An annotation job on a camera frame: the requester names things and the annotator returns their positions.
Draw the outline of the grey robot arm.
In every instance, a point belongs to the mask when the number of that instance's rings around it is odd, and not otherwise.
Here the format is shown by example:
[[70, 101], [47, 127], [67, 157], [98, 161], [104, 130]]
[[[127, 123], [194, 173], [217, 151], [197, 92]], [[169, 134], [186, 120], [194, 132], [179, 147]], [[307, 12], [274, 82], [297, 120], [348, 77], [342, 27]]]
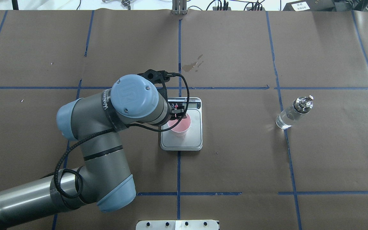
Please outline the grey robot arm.
[[154, 132], [169, 120], [181, 121], [187, 111], [168, 104], [165, 83], [179, 73], [148, 70], [121, 77], [114, 85], [62, 106], [57, 126], [74, 141], [52, 173], [0, 192], [0, 230], [69, 212], [95, 203], [106, 213], [136, 197], [119, 133], [130, 127]]

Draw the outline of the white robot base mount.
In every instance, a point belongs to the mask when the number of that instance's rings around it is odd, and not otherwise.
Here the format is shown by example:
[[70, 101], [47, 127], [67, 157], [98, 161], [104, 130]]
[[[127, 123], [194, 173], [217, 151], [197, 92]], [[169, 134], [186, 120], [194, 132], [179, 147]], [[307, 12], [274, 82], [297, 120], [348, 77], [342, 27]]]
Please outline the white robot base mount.
[[154, 220], [139, 221], [136, 230], [219, 230], [219, 221], [202, 220]]

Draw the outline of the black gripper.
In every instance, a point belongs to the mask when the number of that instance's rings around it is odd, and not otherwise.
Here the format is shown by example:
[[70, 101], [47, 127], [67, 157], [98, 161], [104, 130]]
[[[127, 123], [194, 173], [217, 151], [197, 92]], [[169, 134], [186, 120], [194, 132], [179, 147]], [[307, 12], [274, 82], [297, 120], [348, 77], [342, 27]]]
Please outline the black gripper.
[[169, 120], [179, 120], [184, 116], [184, 106], [175, 106], [169, 112]]

